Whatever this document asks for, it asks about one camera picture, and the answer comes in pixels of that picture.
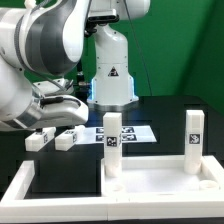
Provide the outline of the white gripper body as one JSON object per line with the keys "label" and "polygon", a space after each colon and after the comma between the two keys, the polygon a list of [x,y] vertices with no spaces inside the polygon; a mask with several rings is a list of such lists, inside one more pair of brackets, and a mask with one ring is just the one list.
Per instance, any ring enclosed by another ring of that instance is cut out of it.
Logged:
{"label": "white gripper body", "polygon": [[59,95],[34,103],[19,116],[19,121],[25,129],[38,129],[85,124],[88,115],[85,103],[73,96]]}

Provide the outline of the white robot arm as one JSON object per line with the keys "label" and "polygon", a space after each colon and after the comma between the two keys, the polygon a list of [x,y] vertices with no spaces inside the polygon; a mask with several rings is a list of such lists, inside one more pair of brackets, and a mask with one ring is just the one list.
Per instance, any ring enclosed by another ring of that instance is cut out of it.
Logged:
{"label": "white robot arm", "polygon": [[[25,0],[0,8],[0,131],[83,124],[88,107],[122,108],[138,100],[128,72],[127,39],[110,24],[144,16],[150,0]],[[95,38],[97,73],[86,102],[64,87],[43,88],[24,73],[64,76],[81,59],[84,38]]]}

